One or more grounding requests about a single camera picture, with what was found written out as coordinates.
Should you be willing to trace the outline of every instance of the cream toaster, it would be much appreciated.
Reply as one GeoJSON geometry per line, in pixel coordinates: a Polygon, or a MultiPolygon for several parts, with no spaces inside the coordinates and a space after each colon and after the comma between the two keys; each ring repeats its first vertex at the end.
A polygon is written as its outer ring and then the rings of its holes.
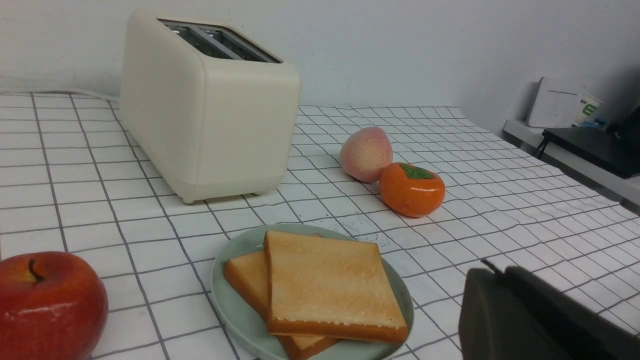
{"type": "Polygon", "coordinates": [[[187,204],[275,189],[299,98],[295,67],[228,25],[129,17],[123,125],[187,204]]]}

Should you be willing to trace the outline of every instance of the apple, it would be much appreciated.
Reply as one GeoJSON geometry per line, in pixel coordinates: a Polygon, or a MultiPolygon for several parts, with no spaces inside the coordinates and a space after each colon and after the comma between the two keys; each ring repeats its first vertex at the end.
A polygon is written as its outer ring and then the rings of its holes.
{"type": "Polygon", "coordinates": [[[107,291],[84,260],[37,252],[0,261],[0,359],[87,360],[107,320],[107,291]]]}

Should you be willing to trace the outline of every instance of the white checkered tablecloth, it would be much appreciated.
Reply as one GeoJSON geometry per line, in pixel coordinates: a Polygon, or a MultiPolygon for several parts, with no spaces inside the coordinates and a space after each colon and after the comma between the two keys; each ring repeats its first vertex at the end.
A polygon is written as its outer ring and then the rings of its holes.
{"type": "Polygon", "coordinates": [[[303,222],[375,241],[404,277],[415,324],[398,358],[461,359],[465,273],[518,264],[640,331],[640,219],[473,125],[453,107],[301,106],[276,192],[186,206],[123,130],[116,104],[0,96],[0,250],[81,256],[103,278],[109,320],[93,359],[249,360],[209,298],[216,254],[262,224],[303,222]],[[396,216],[377,185],[345,175],[340,145],[383,128],[394,159],[447,185],[428,217],[396,216]]]}

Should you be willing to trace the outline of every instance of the plate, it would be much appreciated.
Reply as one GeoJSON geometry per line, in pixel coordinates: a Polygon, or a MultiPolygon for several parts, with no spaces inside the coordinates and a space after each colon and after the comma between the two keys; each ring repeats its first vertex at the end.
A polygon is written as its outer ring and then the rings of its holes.
{"type": "MultiPolygon", "coordinates": [[[[262,360],[288,360],[287,354],[275,336],[267,333],[267,327],[262,318],[251,308],[238,293],[229,285],[223,275],[224,264],[227,259],[248,254],[262,249],[264,233],[267,230],[280,230],[288,233],[305,235],[320,234],[325,238],[353,240],[335,231],[321,227],[302,224],[266,225],[242,233],[225,246],[218,255],[213,266],[211,277],[211,293],[214,305],[220,314],[222,322],[247,351],[262,360]]],[[[384,259],[385,271],[394,295],[400,305],[400,310],[409,328],[413,327],[413,303],[409,290],[397,272],[384,259]]],[[[403,347],[398,343],[371,343],[366,341],[343,340],[326,349],[312,360],[379,360],[387,359],[403,347]]]]}

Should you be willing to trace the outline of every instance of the apple stem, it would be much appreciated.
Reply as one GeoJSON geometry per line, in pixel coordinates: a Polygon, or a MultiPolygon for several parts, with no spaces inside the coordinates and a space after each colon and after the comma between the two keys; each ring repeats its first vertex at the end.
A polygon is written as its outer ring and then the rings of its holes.
{"type": "Polygon", "coordinates": [[[35,259],[29,260],[29,272],[31,273],[31,275],[33,275],[33,277],[36,278],[36,282],[41,282],[44,280],[44,277],[42,277],[42,275],[38,274],[36,270],[33,269],[33,265],[35,263],[36,263],[35,259]]]}

